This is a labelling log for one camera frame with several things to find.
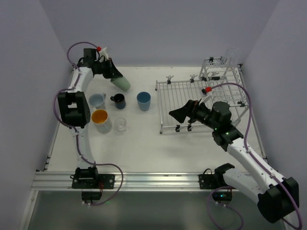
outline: black mug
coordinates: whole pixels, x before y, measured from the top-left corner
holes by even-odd
[[[115,94],[114,97],[110,98],[114,101],[117,109],[123,109],[126,106],[125,96],[121,93]]]

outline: dish rack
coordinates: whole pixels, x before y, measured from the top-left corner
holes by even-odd
[[[212,87],[227,82],[242,85],[241,65],[237,65],[236,68],[227,68],[221,65],[220,60],[221,58],[214,57],[204,60],[199,75],[191,75],[189,80],[175,81],[172,80],[173,76],[168,76],[167,81],[156,82],[161,116],[160,134],[163,133],[164,129],[174,129],[176,132],[180,132],[184,128],[187,128],[187,131],[192,131],[194,127],[201,126],[204,126],[204,131],[210,130],[200,122],[188,123],[189,118],[186,118],[185,122],[180,124],[168,113],[183,107],[188,100],[200,100],[203,97],[201,89],[204,87]],[[232,124],[237,126],[242,116],[249,109],[244,91],[234,85],[224,85],[212,90],[212,92],[213,97],[205,103],[206,106],[211,109],[217,101],[227,102],[232,113]]]

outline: tabletop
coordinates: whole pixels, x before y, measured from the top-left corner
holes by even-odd
[[[189,80],[191,74],[199,74],[199,67],[118,67],[118,70],[131,83],[127,92],[121,91],[110,80],[96,75],[90,82],[85,96],[106,93],[106,110],[114,124],[117,118],[127,120],[126,132],[120,134],[114,128],[107,134],[99,133],[92,122],[89,123],[89,140],[96,163],[114,163],[123,172],[146,173],[194,173],[206,168],[214,169],[222,164],[231,163],[245,172],[243,166],[227,152],[216,145],[212,131],[205,126],[176,133],[174,129],[160,134],[161,118],[159,113],[156,81],[166,81],[166,76],[174,75],[174,81]],[[139,92],[150,93],[151,106],[146,112],[138,108],[136,96]],[[111,96],[125,95],[127,105],[119,110]],[[245,134],[248,120],[246,113],[237,126]],[[251,125],[248,142],[260,154],[260,145],[255,128]],[[72,172],[77,165],[77,153],[72,135],[68,128],[60,125],[48,165],[50,172]],[[114,172],[112,167],[98,167],[100,172]]]

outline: gray floor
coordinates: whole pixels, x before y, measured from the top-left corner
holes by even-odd
[[[110,193],[104,193],[104,199]],[[206,211],[208,193],[122,192],[100,207],[81,205],[81,192],[40,192],[30,230],[213,230]],[[281,222],[268,223],[257,206],[241,193],[231,205],[244,217],[247,230],[283,230]],[[240,224],[232,211],[210,204],[223,228]]]

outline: blue cup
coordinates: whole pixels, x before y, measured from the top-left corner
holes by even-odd
[[[121,93],[115,94],[114,97],[110,98],[114,101],[117,109],[123,109],[126,106],[125,96]]]
[[[152,97],[148,92],[140,92],[137,95],[136,100],[138,101],[139,108],[142,111],[149,110],[151,98]]]

